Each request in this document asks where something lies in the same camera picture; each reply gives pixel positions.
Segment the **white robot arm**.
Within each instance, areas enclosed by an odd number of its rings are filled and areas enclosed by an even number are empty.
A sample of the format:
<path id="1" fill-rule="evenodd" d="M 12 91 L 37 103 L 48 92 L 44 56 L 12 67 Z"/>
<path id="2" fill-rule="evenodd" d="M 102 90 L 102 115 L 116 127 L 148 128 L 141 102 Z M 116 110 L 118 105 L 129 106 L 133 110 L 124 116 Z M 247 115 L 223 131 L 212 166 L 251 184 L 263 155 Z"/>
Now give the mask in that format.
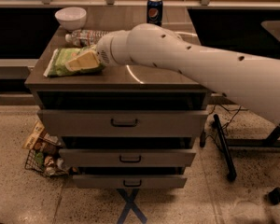
<path id="1" fill-rule="evenodd" d="M 179 72 L 280 126 L 280 60 L 190 44 L 143 23 L 130 31 L 76 30 L 65 39 L 95 45 L 105 65 L 134 64 Z"/>

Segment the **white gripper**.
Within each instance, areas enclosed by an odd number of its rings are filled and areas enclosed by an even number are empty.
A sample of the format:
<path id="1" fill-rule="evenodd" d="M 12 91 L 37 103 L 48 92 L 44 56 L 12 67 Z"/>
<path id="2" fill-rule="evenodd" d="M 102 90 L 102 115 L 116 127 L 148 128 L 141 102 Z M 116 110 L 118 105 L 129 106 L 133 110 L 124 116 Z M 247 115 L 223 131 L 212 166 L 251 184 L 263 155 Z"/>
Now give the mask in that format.
<path id="1" fill-rule="evenodd" d="M 100 38 L 96 50 L 104 65 L 124 65 L 131 61 L 127 48 L 128 34 L 129 31 L 120 30 Z M 89 50 L 66 62 L 65 67 L 71 72 L 94 69 L 99 66 L 99 60 L 95 52 Z"/>

